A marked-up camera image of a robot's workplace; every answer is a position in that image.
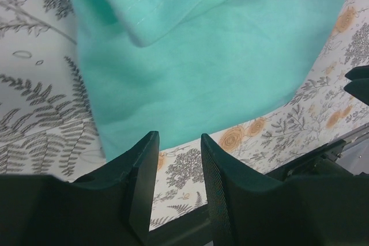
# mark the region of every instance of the green cloth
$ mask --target green cloth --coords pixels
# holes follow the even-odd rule
[[[344,0],[71,0],[107,160],[166,149],[287,103]]]

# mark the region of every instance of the botanical print backdrop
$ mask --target botanical print backdrop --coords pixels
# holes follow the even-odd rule
[[[369,0],[346,0],[332,34],[290,103],[212,134],[266,173],[367,122],[343,91],[369,64]],[[0,173],[73,181],[105,163],[76,60],[69,0],[0,0]],[[199,140],[160,153],[151,229],[206,203]]]

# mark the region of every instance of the black plastic part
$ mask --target black plastic part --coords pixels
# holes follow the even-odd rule
[[[309,175],[353,176],[353,174],[327,158],[317,158]]]
[[[211,240],[208,205],[170,221],[149,234],[150,246],[204,246]]]
[[[285,181],[287,178],[294,175],[321,175],[323,174],[324,169],[322,168],[322,165],[320,165],[319,171],[316,171],[316,164],[322,160],[329,160],[332,163],[335,162],[345,145],[346,142],[343,139],[331,144],[327,143],[273,171],[270,171],[267,175],[279,181]],[[347,172],[339,165],[335,168],[337,169],[337,172]]]
[[[352,80],[344,90],[369,105],[369,66],[359,66],[346,73],[346,77]]]
[[[215,246],[369,243],[369,177],[281,182],[233,158],[208,135],[201,150]]]
[[[0,176],[0,245],[146,245],[159,135],[65,183],[52,176]]]
[[[346,73],[345,77],[351,81],[369,78],[369,66],[358,66]]]

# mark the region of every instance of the floral patterned surface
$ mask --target floral patterned surface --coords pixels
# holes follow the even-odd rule
[[[369,64],[369,0],[346,0],[332,34],[290,103],[212,134],[267,173],[369,122],[345,93],[351,68]],[[105,163],[76,61],[69,0],[0,0],[0,173],[73,181]],[[199,140],[162,151],[150,228],[206,203]]]

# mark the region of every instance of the orange flower print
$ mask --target orange flower print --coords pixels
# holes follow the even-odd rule
[[[334,112],[327,122],[327,129],[331,129],[336,125],[336,123],[341,119],[341,111]]]
[[[352,110],[352,105],[348,105],[347,108],[345,108],[342,113],[341,113],[341,118],[345,118],[346,116],[348,116],[350,114]]]
[[[247,128],[246,135],[250,138],[256,137],[263,130],[266,119],[258,118]]]
[[[336,68],[337,62],[333,62],[329,67],[323,70],[323,72],[326,75],[329,75],[335,68]]]
[[[346,75],[346,71],[341,70],[341,74],[338,76],[338,80],[342,80]]]
[[[313,103],[313,104],[310,106],[310,108],[309,108],[308,112],[309,112],[309,113],[312,113],[312,112],[314,111],[314,109],[315,109],[315,104]]]
[[[338,20],[334,28],[340,33],[345,32],[353,23],[355,13],[356,11],[354,7],[347,8],[347,10],[338,17]]]
[[[183,193],[182,196],[179,197],[178,199],[188,200],[188,199],[190,199],[190,194],[189,193]]]
[[[160,152],[159,159],[157,160],[157,171],[159,171],[163,167],[164,161],[165,161],[165,153]]]
[[[244,128],[236,126],[229,129],[219,140],[219,145],[226,152],[235,150],[242,142],[244,136]]]

